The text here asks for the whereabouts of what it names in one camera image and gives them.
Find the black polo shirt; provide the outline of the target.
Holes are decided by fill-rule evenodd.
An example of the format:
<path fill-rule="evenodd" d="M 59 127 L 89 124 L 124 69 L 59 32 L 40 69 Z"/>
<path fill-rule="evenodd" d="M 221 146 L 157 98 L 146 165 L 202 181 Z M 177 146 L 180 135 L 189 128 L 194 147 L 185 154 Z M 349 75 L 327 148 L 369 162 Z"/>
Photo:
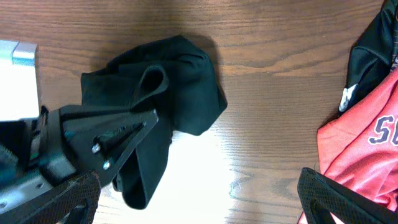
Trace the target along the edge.
<path fill-rule="evenodd" d="M 134 47 L 81 76 L 84 105 L 153 106 L 159 120 L 113 180 L 125 203 L 145 209 L 167 166 L 174 131 L 199 136 L 227 107 L 208 54 L 182 35 Z"/>

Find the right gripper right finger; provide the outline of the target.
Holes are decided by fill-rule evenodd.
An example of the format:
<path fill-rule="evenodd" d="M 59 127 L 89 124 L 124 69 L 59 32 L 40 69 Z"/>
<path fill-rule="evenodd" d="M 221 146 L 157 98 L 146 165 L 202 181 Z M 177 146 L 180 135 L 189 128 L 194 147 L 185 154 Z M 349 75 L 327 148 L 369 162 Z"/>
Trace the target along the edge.
<path fill-rule="evenodd" d="M 342 186 L 317 171 L 304 167 L 297 192 L 309 224 L 397 223 L 397 213 Z"/>

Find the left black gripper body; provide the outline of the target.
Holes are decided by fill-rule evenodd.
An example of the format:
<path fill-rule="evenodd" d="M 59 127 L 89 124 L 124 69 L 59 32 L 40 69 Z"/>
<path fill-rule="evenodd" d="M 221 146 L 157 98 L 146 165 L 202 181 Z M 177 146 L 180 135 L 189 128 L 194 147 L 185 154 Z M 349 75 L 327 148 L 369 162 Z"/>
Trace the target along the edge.
<path fill-rule="evenodd" d="M 76 156 L 66 144 L 63 124 L 76 105 L 49 111 L 36 118 L 1 121 L 1 214 L 41 207 L 78 182 Z"/>

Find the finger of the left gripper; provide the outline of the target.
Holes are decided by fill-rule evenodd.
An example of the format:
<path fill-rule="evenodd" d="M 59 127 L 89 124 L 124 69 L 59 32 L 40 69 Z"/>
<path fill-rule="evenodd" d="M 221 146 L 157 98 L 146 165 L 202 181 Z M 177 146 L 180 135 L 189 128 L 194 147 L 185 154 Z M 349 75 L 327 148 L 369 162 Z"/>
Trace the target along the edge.
<path fill-rule="evenodd" d="M 95 171 L 102 187 L 116 177 L 158 120 L 153 108 L 69 105 L 60 109 L 62 134 L 77 170 Z"/>

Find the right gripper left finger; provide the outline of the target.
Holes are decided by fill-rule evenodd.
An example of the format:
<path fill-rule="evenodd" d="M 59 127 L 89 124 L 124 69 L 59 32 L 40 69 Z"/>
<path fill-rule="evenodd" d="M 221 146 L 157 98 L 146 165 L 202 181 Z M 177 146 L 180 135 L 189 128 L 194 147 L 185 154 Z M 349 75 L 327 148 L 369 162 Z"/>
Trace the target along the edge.
<path fill-rule="evenodd" d="M 1 223 L 92 223 L 100 192 L 94 172 L 56 187 L 34 172 L 1 190 Z"/>

